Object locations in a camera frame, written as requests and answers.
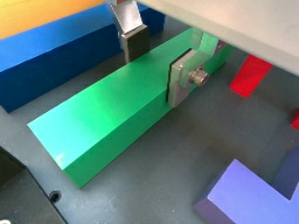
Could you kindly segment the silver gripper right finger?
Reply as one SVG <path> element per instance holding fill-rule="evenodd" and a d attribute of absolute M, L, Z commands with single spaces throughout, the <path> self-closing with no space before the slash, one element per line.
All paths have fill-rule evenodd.
<path fill-rule="evenodd" d="M 201 87 L 209 75 L 226 62 L 226 43 L 201 30 L 190 29 L 190 48 L 170 63 L 166 101 L 173 108 L 193 88 Z"/>

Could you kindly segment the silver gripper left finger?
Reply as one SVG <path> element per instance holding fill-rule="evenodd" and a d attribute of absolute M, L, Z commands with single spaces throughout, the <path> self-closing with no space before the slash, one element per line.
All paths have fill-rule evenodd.
<path fill-rule="evenodd" d="M 135 60 L 149 51 L 149 29 L 142 23 L 135 0 L 105 0 L 123 50 L 125 62 Z"/>

